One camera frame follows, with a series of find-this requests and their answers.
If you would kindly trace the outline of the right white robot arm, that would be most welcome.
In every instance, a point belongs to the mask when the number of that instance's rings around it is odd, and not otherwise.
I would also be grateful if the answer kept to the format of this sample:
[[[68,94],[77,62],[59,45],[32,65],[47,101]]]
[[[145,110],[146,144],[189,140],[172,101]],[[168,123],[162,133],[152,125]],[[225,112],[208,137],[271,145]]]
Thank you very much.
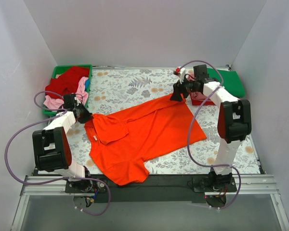
[[[199,180],[192,181],[196,192],[206,189],[226,191],[235,187],[232,171],[237,150],[246,136],[251,133],[251,110],[248,100],[241,100],[229,93],[223,86],[224,79],[211,78],[207,67],[209,63],[201,61],[193,67],[193,77],[190,77],[185,66],[174,70],[179,79],[173,85],[173,94],[170,100],[181,102],[190,93],[201,93],[205,101],[211,100],[219,107],[217,130],[220,136],[220,145],[213,165],[210,165],[208,175],[201,176]]]

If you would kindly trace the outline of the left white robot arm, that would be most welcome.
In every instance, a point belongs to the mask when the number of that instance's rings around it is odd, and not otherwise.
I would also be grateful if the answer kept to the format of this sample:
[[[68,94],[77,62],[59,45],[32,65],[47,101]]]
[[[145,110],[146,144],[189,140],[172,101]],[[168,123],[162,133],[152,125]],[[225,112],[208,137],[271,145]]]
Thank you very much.
[[[47,127],[32,134],[35,165],[39,171],[67,177],[69,186],[86,193],[93,189],[93,181],[89,170],[72,159],[67,133],[75,123],[84,124],[93,116],[76,94],[66,94],[63,100],[67,112],[58,113]]]

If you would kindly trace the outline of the orange t shirt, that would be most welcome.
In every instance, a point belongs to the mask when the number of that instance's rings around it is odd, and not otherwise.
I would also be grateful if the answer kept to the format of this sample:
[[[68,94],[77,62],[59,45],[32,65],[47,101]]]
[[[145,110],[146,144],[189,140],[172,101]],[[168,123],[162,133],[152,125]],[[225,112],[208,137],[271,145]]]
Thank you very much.
[[[145,162],[207,137],[184,101],[166,95],[109,115],[94,114],[85,124],[90,157],[115,184],[144,182]]]

